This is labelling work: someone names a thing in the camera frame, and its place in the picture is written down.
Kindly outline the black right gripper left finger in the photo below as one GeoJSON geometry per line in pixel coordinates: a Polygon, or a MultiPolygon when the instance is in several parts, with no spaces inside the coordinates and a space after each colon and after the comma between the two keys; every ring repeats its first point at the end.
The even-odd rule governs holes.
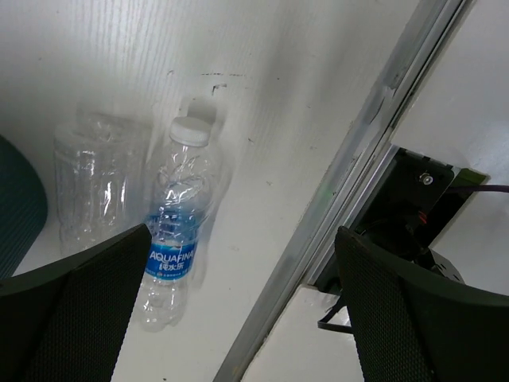
{"type": "Polygon", "coordinates": [[[1,281],[3,381],[109,381],[142,281],[145,224],[1,281]]]}

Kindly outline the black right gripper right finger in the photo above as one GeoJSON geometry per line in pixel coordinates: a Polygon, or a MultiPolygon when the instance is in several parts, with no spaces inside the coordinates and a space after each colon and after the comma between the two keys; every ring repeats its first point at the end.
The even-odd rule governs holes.
{"type": "Polygon", "coordinates": [[[452,281],[341,227],[335,253],[366,381],[506,381],[508,297],[452,281]]]}

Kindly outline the Aquafina bottle blue label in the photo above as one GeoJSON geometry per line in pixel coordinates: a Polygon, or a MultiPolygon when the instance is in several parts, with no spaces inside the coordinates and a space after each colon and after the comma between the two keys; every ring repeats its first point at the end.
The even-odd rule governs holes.
{"type": "Polygon", "coordinates": [[[176,325],[188,302],[188,285],[202,227],[216,202],[221,167],[211,144],[212,125],[179,116],[153,177],[146,226],[151,245],[138,292],[142,328],[176,325]]]}

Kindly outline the dark teal ribbed bin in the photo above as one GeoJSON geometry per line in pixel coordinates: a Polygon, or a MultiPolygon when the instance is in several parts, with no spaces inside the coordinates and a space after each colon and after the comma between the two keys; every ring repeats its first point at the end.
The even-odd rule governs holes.
{"type": "Polygon", "coordinates": [[[11,277],[41,233],[48,201],[37,172],[1,138],[1,277],[11,277]]]}

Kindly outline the clear label-less plastic bottle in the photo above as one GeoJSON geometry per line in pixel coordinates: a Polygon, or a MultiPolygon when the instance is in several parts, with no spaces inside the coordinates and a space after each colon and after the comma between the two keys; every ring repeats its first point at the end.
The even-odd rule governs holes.
{"type": "Polygon", "coordinates": [[[141,221],[142,170],[151,127],[82,111],[54,134],[60,251],[67,257],[141,221]]]}

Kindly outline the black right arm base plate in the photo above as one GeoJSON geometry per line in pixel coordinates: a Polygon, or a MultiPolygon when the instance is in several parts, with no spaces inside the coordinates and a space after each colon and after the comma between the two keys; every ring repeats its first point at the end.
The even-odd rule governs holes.
{"type": "Polygon", "coordinates": [[[357,216],[341,229],[452,281],[463,277],[431,248],[471,194],[451,165],[399,148],[357,216]]]}

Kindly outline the aluminium table edge rail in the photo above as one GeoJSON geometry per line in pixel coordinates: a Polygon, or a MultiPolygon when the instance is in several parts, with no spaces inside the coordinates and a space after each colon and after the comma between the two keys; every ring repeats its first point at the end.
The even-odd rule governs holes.
{"type": "Polygon", "coordinates": [[[390,134],[464,1],[420,1],[214,379],[240,381],[301,283],[329,261],[390,149],[390,134]]]}

